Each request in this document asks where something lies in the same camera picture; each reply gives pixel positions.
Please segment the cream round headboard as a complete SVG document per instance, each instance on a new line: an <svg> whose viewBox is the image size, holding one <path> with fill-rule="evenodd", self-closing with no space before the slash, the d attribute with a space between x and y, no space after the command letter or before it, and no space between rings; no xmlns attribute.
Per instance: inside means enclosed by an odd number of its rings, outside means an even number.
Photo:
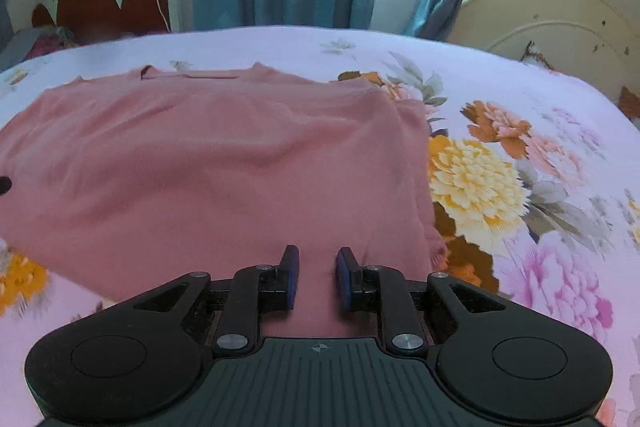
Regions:
<svg viewBox="0 0 640 427"><path fill-rule="evenodd" d="M613 102L639 91L639 31L604 0L463 0L448 41L518 61L532 46Z"/></svg>

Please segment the pink garment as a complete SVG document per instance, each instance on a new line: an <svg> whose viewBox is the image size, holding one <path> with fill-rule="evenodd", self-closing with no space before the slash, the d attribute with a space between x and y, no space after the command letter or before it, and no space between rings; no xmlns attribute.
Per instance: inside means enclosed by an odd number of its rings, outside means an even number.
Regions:
<svg viewBox="0 0 640 427"><path fill-rule="evenodd" d="M444 257L429 134L420 101L262 65L44 91L1 130L2 306L34 298L50 272L119 301L295 245L295 307L269 332L355 335L335 290L340 248L416 280Z"/></svg>

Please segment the pile of clothes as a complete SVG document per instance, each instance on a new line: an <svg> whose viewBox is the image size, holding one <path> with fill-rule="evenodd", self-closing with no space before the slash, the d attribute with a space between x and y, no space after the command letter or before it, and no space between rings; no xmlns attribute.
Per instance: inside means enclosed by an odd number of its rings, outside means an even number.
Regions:
<svg viewBox="0 0 640 427"><path fill-rule="evenodd" d="M1 49L2 72L32 58L76 48L75 36L64 27L43 26L20 30Z"/></svg>

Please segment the red heart-shaped headboard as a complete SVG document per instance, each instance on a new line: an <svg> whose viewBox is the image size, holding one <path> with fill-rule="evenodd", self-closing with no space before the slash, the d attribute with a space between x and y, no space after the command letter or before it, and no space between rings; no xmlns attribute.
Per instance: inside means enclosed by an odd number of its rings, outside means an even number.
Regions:
<svg viewBox="0 0 640 427"><path fill-rule="evenodd" d="M32 27L58 26L88 42L95 32L120 37L182 31L181 0L41 0Z"/></svg>

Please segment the floral pink bedsheet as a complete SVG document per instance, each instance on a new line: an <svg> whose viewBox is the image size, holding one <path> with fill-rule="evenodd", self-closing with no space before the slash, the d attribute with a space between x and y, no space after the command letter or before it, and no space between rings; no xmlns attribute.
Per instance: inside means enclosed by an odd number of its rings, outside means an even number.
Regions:
<svg viewBox="0 0 640 427"><path fill-rule="evenodd" d="M154 68L266 66L318 83L363 78L425 108L426 175L444 242L436 269L596 338L614 364L600 418L639 421L639 133L582 80L492 54L361 30L253 27L122 39L1 76L1 128L44 91ZM40 420L24 381L43 334L117 301L50 272L1 303L1 421Z"/></svg>

